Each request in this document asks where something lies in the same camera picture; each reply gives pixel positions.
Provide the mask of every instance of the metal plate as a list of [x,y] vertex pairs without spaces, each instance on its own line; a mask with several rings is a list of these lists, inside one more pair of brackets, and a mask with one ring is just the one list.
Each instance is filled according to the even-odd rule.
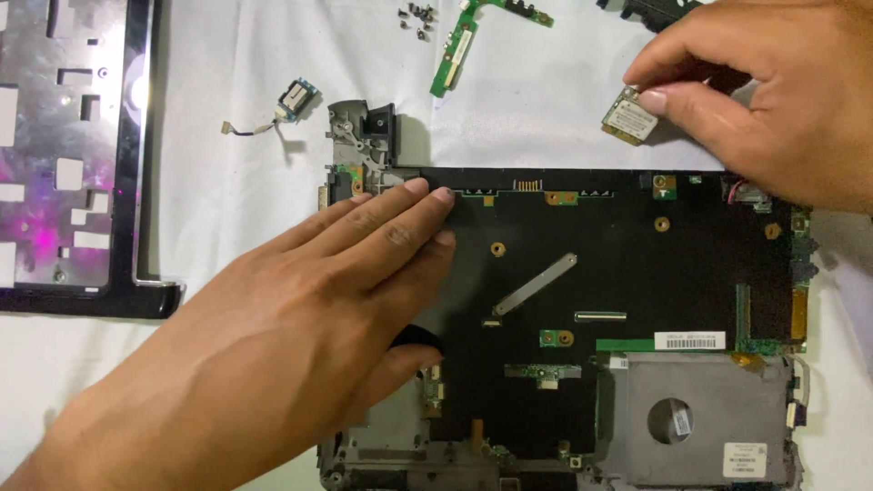
[[[0,90],[17,89],[17,113],[0,183],[22,184],[24,200],[0,201],[0,243],[16,245],[0,309],[141,318],[175,310],[179,287],[136,276],[158,6],[9,1]],[[66,160],[81,163],[80,183],[61,185]]]

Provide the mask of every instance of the hand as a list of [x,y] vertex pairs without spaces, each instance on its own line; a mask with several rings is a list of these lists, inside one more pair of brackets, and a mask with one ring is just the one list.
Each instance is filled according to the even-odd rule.
[[355,197],[233,261],[59,415],[35,489],[233,489],[441,360],[388,350],[454,253],[454,193],[415,179]]
[[[719,0],[653,39],[624,75],[730,170],[801,204],[873,214],[873,5]],[[746,109],[724,93],[760,85]]]

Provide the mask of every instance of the white cloth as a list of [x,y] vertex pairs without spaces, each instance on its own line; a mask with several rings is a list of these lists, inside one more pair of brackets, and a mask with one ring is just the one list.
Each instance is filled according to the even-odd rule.
[[[327,104],[337,100],[396,103],[408,116],[406,165],[719,169],[676,131],[662,133],[667,142],[634,148],[600,130],[622,73],[651,38],[615,9],[604,12],[594,0],[541,0],[537,6],[555,18],[547,29],[484,7],[457,90],[439,100],[430,96],[430,82],[458,7],[430,1],[437,21],[425,43],[414,28],[400,29],[401,2],[165,0],[168,80],[166,93],[153,93],[164,110],[155,122],[162,138],[150,269],[183,281],[191,296],[238,254],[313,213],[331,162]],[[299,124],[251,138],[219,133],[223,120],[242,130],[268,122],[278,96],[300,76],[324,97]],[[842,244],[839,230],[829,227],[828,234]],[[861,233],[873,232],[856,224],[852,235]],[[861,244],[869,260],[873,241]],[[813,396],[809,427],[796,436],[806,490],[854,491],[873,482],[873,386],[847,310],[864,313],[840,301],[843,294],[871,304],[870,278],[852,267],[863,262],[859,257],[836,247],[830,269],[813,284],[807,356]],[[869,328],[873,315],[861,318],[868,325],[858,327]],[[155,327],[0,316],[0,479],[72,394],[104,376]],[[873,334],[865,339],[873,353]],[[244,488],[320,489],[314,452]]]

